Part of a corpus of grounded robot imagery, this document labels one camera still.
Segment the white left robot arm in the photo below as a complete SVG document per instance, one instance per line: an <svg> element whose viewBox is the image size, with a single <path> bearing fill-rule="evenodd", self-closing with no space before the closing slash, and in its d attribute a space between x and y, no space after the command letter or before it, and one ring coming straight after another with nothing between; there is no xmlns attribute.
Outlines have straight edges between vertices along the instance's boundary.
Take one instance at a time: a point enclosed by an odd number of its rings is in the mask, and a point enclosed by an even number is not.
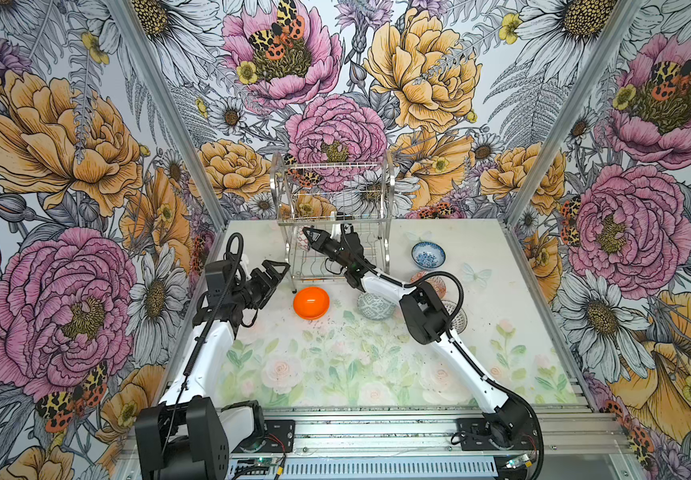
<svg viewBox="0 0 691 480"><path fill-rule="evenodd" d="M211 398L246 312L259 313L287 275L286 262L266 260L247 272L236 256L206 267L207 287L175 366L176 377L158 404L135 423L145 479L226 479L238 448L263 444L268 428L261 406L244 401L221 406Z"/></svg>

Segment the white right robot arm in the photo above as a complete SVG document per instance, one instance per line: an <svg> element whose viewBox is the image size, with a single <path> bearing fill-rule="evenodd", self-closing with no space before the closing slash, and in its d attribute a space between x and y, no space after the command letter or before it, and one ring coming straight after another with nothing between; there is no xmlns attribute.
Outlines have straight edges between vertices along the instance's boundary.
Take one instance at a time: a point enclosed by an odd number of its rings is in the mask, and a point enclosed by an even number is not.
<svg viewBox="0 0 691 480"><path fill-rule="evenodd" d="M367 260L353 226L343 224L339 237L314 226L305 226L302 231L309 248L341 267L349 286L399 306L411 338L435 349L455 371L485 419L485 430L475 436L479 441L499 450L511 450L529 437L529 446L543 452L543 431L531 403L497 383L453 326L465 303L465 288L455 275L433 271L418 280L403 282Z"/></svg>

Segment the plain orange bowl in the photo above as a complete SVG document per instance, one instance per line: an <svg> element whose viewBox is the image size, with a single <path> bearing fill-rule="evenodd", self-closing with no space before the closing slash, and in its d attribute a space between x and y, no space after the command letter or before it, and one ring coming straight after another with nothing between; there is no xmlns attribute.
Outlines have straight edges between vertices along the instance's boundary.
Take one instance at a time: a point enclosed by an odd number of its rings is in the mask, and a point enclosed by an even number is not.
<svg viewBox="0 0 691 480"><path fill-rule="evenodd" d="M321 287L300 290L293 300L293 310L303 320L315 321L324 317L331 305L329 293Z"/></svg>

